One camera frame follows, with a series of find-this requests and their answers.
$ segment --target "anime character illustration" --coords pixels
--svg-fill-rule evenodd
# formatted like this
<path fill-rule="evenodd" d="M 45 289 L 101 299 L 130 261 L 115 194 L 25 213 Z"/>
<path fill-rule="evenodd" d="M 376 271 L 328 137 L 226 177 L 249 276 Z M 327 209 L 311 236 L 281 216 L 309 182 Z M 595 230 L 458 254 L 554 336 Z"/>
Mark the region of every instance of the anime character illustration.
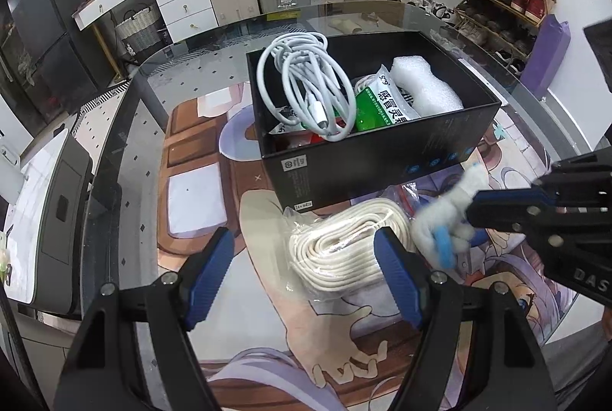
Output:
<path fill-rule="evenodd" d="M 420 334 L 401 319 L 384 283 L 332 300 L 313 298 L 305 289 L 286 259 L 286 220 L 265 174 L 254 120 L 250 85 L 234 85 L 177 106 L 164 141 L 160 268 L 178 270 L 218 226 L 236 239 L 234 260 L 210 314 L 190 333 L 204 375 L 228 409 L 324 411 L 364 403 L 387 409 Z M 533 163 L 525 157 L 531 145 L 514 127 L 500 110 L 466 162 L 485 164 L 492 188 L 525 186 L 546 170 L 545 157 Z M 418 180 L 421 200 L 446 191 L 462 171 L 457 165 Z M 354 203 L 302 216 L 314 220 Z M 492 277 L 504 278 L 543 340 L 572 295 L 541 276 L 537 256 L 521 235 L 493 237 L 480 230 L 474 240 L 454 278 L 483 288 Z M 461 368 L 459 351 L 451 377 L 460 378 Z M 453 391 L 449 386 L 449 403 Z"/>

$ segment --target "glass tabletop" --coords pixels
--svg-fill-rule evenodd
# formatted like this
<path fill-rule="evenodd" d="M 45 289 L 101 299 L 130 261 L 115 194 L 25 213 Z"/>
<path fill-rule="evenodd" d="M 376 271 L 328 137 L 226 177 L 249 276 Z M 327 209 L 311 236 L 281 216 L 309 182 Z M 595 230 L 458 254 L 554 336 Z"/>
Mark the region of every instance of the glass tabletop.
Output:
<path fill-rule="evenodd" d="M 289 292 L 290 273 L 280 258 L 283 210 L 250 130 L 246 53 L 289 32 L 340 35 L 338 20 L 357 24 L 360 33 L 420 31 L 498 92 L 503 106 L 474 152 L 492 188 L 524 188 L 552 161 L 578 153 L 567 132 L 491 55 L 401 2 L 312 5 L 155 53 L 122 95 L 103 146 L 85 225 L 81 305 L 85 310 L 105 282 L 126 289 L 177 271 L 218 225 L 227 226 L 236 239 L 234 260 L 209 317 L 190 333 L 224 408 L 340 410 L 369 403 L 387 409 L 420 340 L 385 285 L 312 303 L 299 287 Z M 419 195 L 436 198 L 462 172 L 456 165 L 420 178 Z M 186 174 L 194 176 L 191 195 L 177 184 Z M 574 293 L 543 277 L 524 236 L 481 230 L 481 239 L 460 258 L 455 279 L 483 288 L 508 283 L 543 344 Z M 138 337 L 154 404 L 167 408 L 146 326 L 138 327 Z M 460 386 L 460 356 L 455 366 L 449 405 Z"/>

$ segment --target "black box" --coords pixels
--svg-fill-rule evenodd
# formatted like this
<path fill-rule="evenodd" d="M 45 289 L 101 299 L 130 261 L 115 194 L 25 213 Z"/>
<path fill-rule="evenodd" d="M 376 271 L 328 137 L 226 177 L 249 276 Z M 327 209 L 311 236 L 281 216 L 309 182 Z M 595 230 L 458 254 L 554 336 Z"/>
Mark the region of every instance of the black box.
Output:
<path fill-rule="evenodd" d="M 412 181 L 465 161 L 500 108 L 500 101 L 469 70 L 416 31 L 330 37 L 327 52 L 351 81 L 375 74 L 395 57 L 421 55 L 448 83 L 464 109 L 351 134 L 341 142 L 277 151 L 268 133 L 278 121 L 259 95 L 256 69 L 262 51 L 247 54 L 255 130 L 265 170 L 283 208 L 306 211 Z M 274 105 L 286 106 L 280 73 L 269 57 L 265 85 Z"/>

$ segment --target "metal screw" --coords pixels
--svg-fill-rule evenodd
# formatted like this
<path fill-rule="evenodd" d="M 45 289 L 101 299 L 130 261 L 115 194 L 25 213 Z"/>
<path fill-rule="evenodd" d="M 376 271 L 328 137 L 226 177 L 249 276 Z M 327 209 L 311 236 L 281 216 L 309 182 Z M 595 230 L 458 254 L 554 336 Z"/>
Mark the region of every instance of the metal screw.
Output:
<path fill-rule="evenodd" d="M 174 285 L 178 279 L 179 279 L 179 275 L 177 275 L 173 271 L 165 272 L 161 276 L 161 282 L 164 285 Z"/>
<path fill-rule="evenodd" d="M 106 297 L 107 295 L 112 295 L 114 294 L 115 291 L 115 286 L 112 283 L 105 283 L 104 285 L 102 285 L 102 288 L 100 288 L 100 293 Z"/>
<path fill-rule="evenodd" d="M 549 236 L 549 243 L 553 247 L 561 247 L 563 245 L 563 239 L 559 235 Z"/>
<path fill-rule="evenodd" d="M 446 283 L 446 280 L 449 279 L 448 276 L 446 276 L 446 273 L 443 271 L 434 271 L 431 276 L 431 281 L 433 281 L 436 285 L 444 285 Z"/>
<path fill-rule="evenodd" d="M 493 288 L 495 289 L 495 292 L 501 295 L 506 295 L 508 292 L 510 292 L 510 288 L 504 282 L 495 282 L 493 284 Z"/>

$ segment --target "white cable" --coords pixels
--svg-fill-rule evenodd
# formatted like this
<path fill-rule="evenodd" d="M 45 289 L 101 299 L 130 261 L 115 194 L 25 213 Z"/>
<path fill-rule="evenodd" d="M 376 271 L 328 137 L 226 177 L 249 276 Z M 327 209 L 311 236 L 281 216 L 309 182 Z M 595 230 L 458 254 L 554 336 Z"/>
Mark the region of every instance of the white cable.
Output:
<path fill-rule="evenodd" d="M 383 277 L 373 245 L 374 233 L 384 226 L 414 252 L 402 208 L 388 198 L 373 198 L 293 233 L 291 267 L 316 292 L 339 294 L 370 285 Z"/>
<path fill-rule="evenodd" d="M 285 96 L 297 119 L 280 114 L 279 107 L 283 106 L 275 106 L 265 88 L 264 66 L 270 55 L 281 73 Z M 347 74 L 327 54 L 327 38 L 321 33 L 287 33 L 275 38 L 259 58 L 257 87 L 265 106 L 284 124 L 296 126 L 301 122 L 329 142 L 339 142 L 353 129 L 357 114 L 353 86 Z M 334 109 L 344 121 L 344 127 L 336 123 Z"/>

